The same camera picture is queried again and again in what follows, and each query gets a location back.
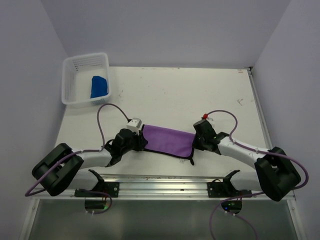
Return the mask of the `blue towel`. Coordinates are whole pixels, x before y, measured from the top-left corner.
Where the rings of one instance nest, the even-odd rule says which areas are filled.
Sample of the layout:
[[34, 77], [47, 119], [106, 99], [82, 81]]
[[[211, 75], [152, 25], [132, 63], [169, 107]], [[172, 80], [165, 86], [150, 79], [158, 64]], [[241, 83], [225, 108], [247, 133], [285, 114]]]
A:
[[91, 79], [90, 98], [104, 97], [109, 94], [109, 85], [107, 80], [101, 76], [93, 76]]

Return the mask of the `purple towel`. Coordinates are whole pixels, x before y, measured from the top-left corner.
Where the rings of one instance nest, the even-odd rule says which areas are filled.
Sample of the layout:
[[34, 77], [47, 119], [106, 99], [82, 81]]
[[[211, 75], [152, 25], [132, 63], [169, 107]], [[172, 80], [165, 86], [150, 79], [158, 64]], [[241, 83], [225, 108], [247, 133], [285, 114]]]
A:
[[189, 160], [195, 165], [193, 156], [194, 133], [144, 124], [142, 135], [147, 141], [144, 151]]

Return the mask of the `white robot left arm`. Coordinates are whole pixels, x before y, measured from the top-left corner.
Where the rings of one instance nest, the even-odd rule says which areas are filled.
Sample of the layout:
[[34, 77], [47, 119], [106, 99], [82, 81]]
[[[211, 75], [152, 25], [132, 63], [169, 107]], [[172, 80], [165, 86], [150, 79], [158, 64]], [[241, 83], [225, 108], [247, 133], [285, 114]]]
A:
[[114, 166], [126, 153], [143, 151], [147, 144], [141, 130], [136, 133], [127, 128], [121, 129], [102, 149], [75, 150], [60, 143], [32, 169], [36, 179], [32, 189], [40, 184], [52, 197], [68, 188], [85, 189], [92, 196], [99, 196], [104, 184], [90, 168]]

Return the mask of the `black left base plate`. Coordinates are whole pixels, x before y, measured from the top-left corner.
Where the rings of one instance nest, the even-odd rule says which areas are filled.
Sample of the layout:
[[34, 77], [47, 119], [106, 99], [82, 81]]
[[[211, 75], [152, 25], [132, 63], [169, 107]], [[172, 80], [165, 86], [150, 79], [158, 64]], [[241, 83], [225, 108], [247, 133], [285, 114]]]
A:
[[117, 198], [119, 195], [120, 183], [116, 181], [105, 181], [98, 183], [92, 190], [77, 189], [74, 193], [78, 198], [98, 198], [105, 197], [106, 194], [112, 198]]

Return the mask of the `aluminium mounting rail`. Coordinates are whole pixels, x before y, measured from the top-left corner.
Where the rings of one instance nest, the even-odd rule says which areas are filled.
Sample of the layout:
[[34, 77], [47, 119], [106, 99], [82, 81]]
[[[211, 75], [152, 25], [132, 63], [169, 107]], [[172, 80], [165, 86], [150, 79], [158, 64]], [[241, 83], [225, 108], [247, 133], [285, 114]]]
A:
[[214, 200], [209, 197], [207, 183], [222, 177], [148, 176], [102, 174], [106, 182], [118, 182], [114, 200]]

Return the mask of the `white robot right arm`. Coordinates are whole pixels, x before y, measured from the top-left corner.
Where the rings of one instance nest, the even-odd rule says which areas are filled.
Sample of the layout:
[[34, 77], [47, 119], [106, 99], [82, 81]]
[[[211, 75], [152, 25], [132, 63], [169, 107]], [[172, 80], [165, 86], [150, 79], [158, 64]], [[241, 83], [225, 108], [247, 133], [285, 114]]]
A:
[[278, 202], [301, 182], [300, 174], [281, 148], [254, 149], [251, 145], [231, 140], [225, 132], [216, 133], [207, 119], [196, 122], [193, 127], [194, 149], [233, 158], [254, 170], [242, 172], [237, 169], [222, 181], [208, 183], [209, 196], [248, 198], [253, 191], [258, 191]]

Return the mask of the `white plastic basket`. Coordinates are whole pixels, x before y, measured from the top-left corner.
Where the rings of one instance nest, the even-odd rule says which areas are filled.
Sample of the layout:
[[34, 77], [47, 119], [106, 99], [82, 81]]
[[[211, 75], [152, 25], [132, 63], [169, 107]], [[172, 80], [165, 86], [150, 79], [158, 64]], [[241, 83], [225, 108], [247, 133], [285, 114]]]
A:
[[[92, 77], [107, 80], [108, 95], [91, 98]], [[112, 95], [109, 59], [106, 53], [90, 53], [66, 58], [62, 63], [61, 101], [74, 108], [102, 105]]]

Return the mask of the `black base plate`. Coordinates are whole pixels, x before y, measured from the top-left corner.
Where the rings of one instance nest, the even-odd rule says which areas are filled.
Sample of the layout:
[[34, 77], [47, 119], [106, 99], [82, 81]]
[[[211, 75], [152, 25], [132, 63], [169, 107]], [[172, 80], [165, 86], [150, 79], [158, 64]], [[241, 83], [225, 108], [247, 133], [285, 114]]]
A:
[[206, 185], [209, 198], [231, 198], [252, 194], [251, 190], [236, 190], [230, 183], [219, 179], [207, 182]]
[[105, 181], [98, 183], [92, 190], [77, 189], [74, 193], [78, 198], [98, 198], [105, 197], [106, 194], [112, 198], [117, 198], [119, 195], [120, 183], [116, 181]]

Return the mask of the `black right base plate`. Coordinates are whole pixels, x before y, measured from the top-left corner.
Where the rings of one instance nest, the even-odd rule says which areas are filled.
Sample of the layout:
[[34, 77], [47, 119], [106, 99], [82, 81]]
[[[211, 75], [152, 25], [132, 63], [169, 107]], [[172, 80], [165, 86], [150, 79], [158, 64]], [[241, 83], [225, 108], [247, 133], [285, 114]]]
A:
[[252, 194], [251, 190], [236, 190], [230, 183], [219, 179], [207, 182], [206, 185], [209, 198], [231, 198]]

